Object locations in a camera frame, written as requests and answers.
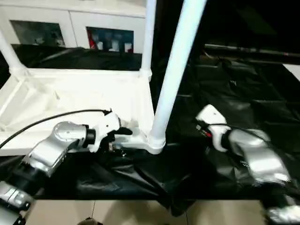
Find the red object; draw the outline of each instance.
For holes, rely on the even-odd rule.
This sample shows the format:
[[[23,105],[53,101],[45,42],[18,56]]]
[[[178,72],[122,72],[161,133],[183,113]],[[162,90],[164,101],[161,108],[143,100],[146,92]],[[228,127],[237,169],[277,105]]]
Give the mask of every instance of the red object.
[[[96,45],[96,42],[92,38],[92,34],[91,34],[90,30],[88,30],[88,39],[89,39],[90,48],[96,49],[97,45]]]

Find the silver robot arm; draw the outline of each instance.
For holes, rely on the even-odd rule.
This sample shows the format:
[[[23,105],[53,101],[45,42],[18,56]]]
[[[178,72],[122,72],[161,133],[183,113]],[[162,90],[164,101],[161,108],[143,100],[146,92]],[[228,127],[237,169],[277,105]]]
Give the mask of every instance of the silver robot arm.
[[[121,127],[119,117],[109,113],[93,129],[72,122],[58,123],[51,134],[40,141],[24,157],[10,176],[0,182],[0,225],[23,225],[25,219],[19,212],[27,211],[34,196],[44,187],[67,153],[81,148],[96,152],[103,138]]]
[[[271,224],[299,224],[300,199],[291,191],[291,177],[281,157],[273,150],[268,135],[255,129],[227,125],[223,115],[207,105],[196,117],[197,129],[212,138],[221,152],[231,151],[242,158],[243,165],[262,191],[258,196]]]

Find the cabinet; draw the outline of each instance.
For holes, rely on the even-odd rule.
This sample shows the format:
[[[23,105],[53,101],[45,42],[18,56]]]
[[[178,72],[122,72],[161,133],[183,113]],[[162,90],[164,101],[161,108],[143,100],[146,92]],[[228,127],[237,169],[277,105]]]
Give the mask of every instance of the cabinet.
[[[0,14],[0,28],[11,44],[77,46],[68,11],[1,6]]]
[[[0,0],[11,44],[143,52],[146,0]]]
[[[144,18],[71,12],[77,44],[107,51],[143,52]]]

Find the black tablecloth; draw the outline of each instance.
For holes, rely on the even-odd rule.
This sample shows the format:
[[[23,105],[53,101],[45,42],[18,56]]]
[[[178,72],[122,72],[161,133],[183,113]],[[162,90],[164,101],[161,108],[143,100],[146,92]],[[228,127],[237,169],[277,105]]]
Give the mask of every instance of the black tablecloth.
[[[138,70],[141,56],[16,46],[22,63],[32,68]],[[150,82],[156,107],[167,59],[154,57]],[[8,68],[0,59],[1,84]],[[179,215],[195,199],[258,199],[245,165],[216,151],[195,129],[194,117],[214,105],[227,122],[267,132],[290,174],[300,181],[300,82],[282,65],[238,61],[191,60],[185,70],[157,156],[123,149],[97,154],[70,154],[47,183],[42,199],[156,199]],[[21,160],[0,158],[0,179]]]

